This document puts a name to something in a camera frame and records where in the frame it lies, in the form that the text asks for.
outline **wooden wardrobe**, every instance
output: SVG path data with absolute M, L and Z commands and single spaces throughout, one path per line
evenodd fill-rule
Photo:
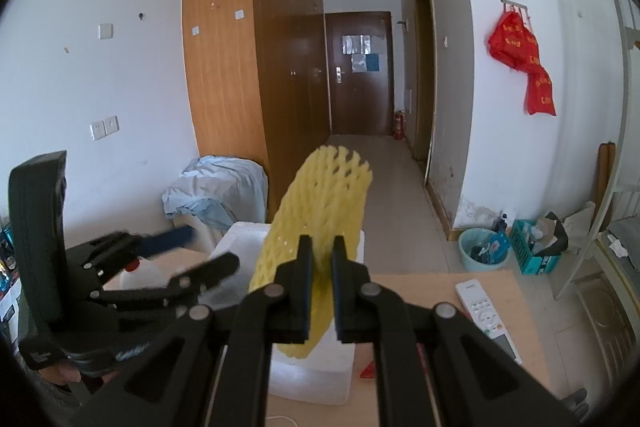
M 270 217 L 330 133 L 323 17 L 322 0 L 182 0 L 200 155 L 262 165 Z

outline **white remote control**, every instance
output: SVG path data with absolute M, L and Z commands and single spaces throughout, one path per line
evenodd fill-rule
M 478 279 L 456 284 L 456 293 L 476 326 L 484 331 L 486 336 L 500 346 L 513 360 L 522 364 L 522 359 L 511 340 L 511 335 L 504 327 L 494 304 Z

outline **person's hand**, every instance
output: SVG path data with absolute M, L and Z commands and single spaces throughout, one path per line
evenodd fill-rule
M 80 371 L 65 360 L 40 369 L 38 373 L 46 381 L 55 385 L 66 385 L 68 383 L 81 381 Z

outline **white bottle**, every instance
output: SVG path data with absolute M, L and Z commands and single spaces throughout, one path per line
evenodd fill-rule
M 121 290 L 139 290 L 141 288 L 164 288 L 169 283 L 162 270 L 148 259 L 140 257 L 127 264 L 120 274 Z

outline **light switch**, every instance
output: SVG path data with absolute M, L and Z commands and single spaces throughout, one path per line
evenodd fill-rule
M 107 131 L 104 128 L 104 122 L 102 120 L 97 120 L 91 124 L 91 136 L 94 138 L 94 141 L 107 136 Z
M 111 23 L 100 24 L 98 26 L 98 38 L 100 40 L 113 39 L 113 24 Z
M 117 116 L 110 116 L 104 119 L 104 129 L 107 134 L 113 134 L 120 130 Z

